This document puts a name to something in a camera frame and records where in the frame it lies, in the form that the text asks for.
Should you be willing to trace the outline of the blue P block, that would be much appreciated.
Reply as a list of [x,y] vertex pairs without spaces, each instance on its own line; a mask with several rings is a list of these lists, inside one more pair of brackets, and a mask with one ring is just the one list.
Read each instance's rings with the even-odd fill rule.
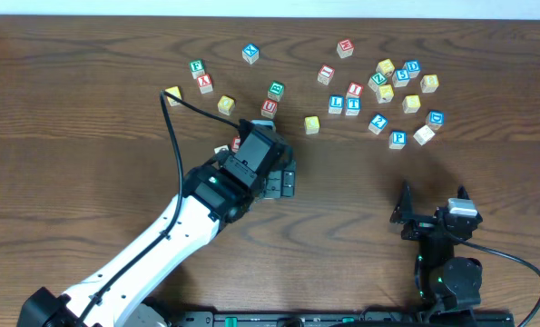
[[393,131],[389,135],[388,147],[392,150],[400,150],[407,144],[407,133],[403,131]]

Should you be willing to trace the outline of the yellow S block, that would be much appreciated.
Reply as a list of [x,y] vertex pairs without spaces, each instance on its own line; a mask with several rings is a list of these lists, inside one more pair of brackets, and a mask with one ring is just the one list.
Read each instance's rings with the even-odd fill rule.
[[402,102],[402,109],[405,114],[414,114],[420,107],[420,98],[416,94],[407,95]]

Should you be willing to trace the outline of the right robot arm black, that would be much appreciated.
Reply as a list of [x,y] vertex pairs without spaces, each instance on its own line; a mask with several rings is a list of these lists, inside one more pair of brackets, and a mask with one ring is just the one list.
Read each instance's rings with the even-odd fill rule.
[[483,222],[463,186],[445,206],[424,215],[414,211],[410,187],[403,183],[390,221],[403,226],[402,239],[418,243],[415,282],[428,315],[461,312],[481,303],[480,261],[455,256],[455,246],[470,239]]

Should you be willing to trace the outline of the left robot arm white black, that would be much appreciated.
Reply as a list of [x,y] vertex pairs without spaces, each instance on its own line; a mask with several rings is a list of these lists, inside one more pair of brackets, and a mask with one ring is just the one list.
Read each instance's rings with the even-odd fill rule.
[[42,287],[20,326],[168,326],[147,296],[260,199],[295,193],[292,148],[269,120],[241,120],[235,150],[191,169],[161,216],[104,267],[55,296]]

